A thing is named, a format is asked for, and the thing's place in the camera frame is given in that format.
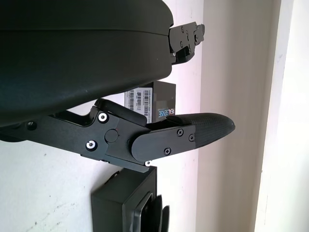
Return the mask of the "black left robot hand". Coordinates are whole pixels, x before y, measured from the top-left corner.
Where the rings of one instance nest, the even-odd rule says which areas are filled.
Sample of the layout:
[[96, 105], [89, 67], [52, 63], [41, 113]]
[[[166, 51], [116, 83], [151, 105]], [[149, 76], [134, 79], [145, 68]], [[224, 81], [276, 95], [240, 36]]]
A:
[[3, 0], [0, 139], [32, 141], [138, 172], [235, 129], [220, 114], [145, 116], [106, 99], [168, 77], [203, 41], [161, 0]]

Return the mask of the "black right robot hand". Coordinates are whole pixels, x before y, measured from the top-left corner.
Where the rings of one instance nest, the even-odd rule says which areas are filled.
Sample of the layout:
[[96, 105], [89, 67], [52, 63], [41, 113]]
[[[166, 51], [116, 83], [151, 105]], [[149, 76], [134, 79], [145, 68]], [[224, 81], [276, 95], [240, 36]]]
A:
[[163, 207], [162, 196], [158, 195], [154, 201], [154, 231], [168, 232], [170, 207]]

